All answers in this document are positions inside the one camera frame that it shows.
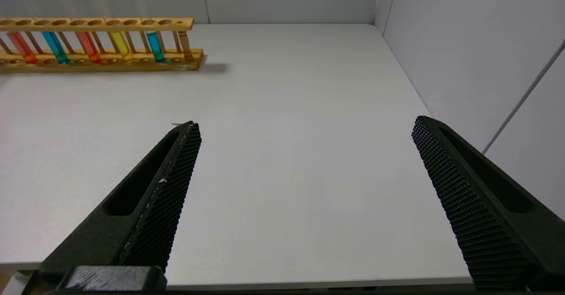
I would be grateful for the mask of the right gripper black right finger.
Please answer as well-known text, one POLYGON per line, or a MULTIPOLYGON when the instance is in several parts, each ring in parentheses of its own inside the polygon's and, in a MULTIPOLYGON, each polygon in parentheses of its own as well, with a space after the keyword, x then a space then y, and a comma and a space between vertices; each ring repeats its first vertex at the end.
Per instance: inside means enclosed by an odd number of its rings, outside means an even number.
POLYGON ((563 292, 564 221, 443 122, 411 136, 476 291, 563 292))

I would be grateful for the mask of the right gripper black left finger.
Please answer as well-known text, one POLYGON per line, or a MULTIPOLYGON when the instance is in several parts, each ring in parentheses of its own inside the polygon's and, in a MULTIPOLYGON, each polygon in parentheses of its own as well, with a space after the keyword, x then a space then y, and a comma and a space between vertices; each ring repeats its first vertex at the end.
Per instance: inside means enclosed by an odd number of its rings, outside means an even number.
POLYGON ((193 121, 169 131, 41 263, 40 276, 58 283, 80 265, 165 270, 201 144, 193 121))

